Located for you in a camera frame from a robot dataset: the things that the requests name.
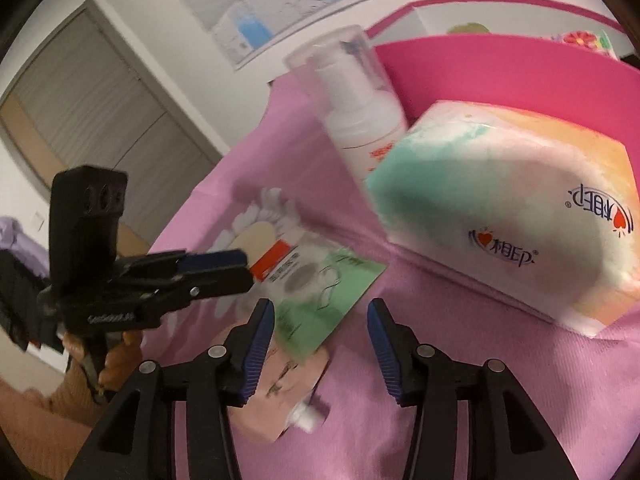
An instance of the silver screw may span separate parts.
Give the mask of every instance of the silver screw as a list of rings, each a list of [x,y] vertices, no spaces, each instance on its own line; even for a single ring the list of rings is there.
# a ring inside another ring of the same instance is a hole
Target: silver screw
[[[500,359],[489,359],[489,362],[486,364],[492,372],[499,374],[503,372],[506,366]]]
[[[436,349],[431,345],[420,345],[416,352],[420,357],[433,357],[436,355]]]
[[[212,346],[211,348],[209,348],[209,352],[207,353],[209,354],[209,357],[218,359],[224,357],[224,355],[226,354],[226,348],[222,345]]]
[[[138,368],[141,374],[150,374],[155,369],[156,369],[156,363],[153,361],[145,361],[140,365],[140,368]]]

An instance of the human hand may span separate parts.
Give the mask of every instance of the human hand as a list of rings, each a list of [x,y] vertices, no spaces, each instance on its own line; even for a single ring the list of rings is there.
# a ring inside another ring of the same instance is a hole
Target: human hand
[[[134,330],[122,333],[122,343],[111,349],[104,360],[104,370],[98,382],[105,390],[117,392],[142,362],[142,332]],[[62,344],[71,357],[81,363],[86,354],[80,338],[66,332]]]

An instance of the tissue package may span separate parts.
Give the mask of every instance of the tissue package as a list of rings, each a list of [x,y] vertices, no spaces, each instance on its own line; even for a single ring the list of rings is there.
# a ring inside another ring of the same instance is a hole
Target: tissue package
[[[633,171],[593,130],[437,102],[366,184],[390,241],[561,326],[595,336],[640,297]]]

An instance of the red heart logo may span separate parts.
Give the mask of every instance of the red heart logo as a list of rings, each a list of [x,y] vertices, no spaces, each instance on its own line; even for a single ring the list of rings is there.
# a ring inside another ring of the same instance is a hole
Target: red heart logo
[[[478,241],[482,244],[483,247],[487,247],[491,243],[494,237],[491,233],[478,233]]]
[[[613,227],[616,229],[624,229],[626,227],[626,219],[620,209],[618,209],[616,215],[613,217]]]

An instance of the purple cloth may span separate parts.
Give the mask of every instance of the purple cloth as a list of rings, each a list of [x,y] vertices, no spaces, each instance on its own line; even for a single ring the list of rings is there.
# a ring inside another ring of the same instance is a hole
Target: purple cloth
[[[275,82],[260,127],[193,191],[154,250],[208,250],[215,241],[220,247],[226,236],[220,233],[241,228],[241,214],[253,215],[250,204],[274,187],[282,188],[282,202],[295,202],[305,226],[388,269],[326,343],[332,358],[316,395],[330,410],[324,426],[312,435],[287,431],[270,446],[251,444],[235,431],[244,480],[402,478],[415,411],[387,394],[369,342],[365,312],[377,296],[397,322],[452,359],[504,360],[581,480],[611,478],[640,430],[640,311],[590,340],[429,272],[422,258],[386,242],[291,76]],[[235,320],[233,309],[216,308],[216,301],[194,303],[149,332],[146,357],[173,364],[208,348]],[[182,409],[177,428],[178,478],[184,480]]]
[[[49,276],[49,253],[22,232],[15,218],[0,217],[0,249],[8,250],[36,276]]]

